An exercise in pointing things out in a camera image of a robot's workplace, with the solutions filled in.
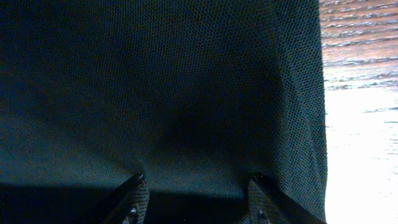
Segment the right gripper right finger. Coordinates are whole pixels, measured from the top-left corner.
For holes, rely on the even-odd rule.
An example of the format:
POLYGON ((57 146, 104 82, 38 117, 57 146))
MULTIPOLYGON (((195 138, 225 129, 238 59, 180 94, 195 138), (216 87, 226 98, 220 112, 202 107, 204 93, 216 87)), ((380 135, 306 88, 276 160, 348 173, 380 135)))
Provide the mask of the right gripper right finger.
POLYGON ((283 193, 272 178, 256 173, 248 182, 248 212, 240 224, 326 224, 283 193))

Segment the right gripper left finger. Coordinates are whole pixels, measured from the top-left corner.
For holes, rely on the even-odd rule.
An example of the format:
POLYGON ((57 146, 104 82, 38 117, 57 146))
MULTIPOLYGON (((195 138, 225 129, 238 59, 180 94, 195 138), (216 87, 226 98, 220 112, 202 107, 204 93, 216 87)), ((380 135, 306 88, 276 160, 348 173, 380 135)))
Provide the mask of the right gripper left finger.
POLYGON ((121 184, 106 201, 107 213, 103 224, 143 224, 150 193, 143 174, 137 174, 121 184))

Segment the black t-shirt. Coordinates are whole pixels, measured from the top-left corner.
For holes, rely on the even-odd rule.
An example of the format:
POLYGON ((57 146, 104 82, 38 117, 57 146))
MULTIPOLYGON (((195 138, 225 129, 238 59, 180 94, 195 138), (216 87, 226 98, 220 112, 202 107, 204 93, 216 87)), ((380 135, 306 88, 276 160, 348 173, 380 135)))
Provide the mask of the black t-shirt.
POLYGON ((1 222, 232 223, 255 173, 325 219, 318 1, 2 1, 1 222))

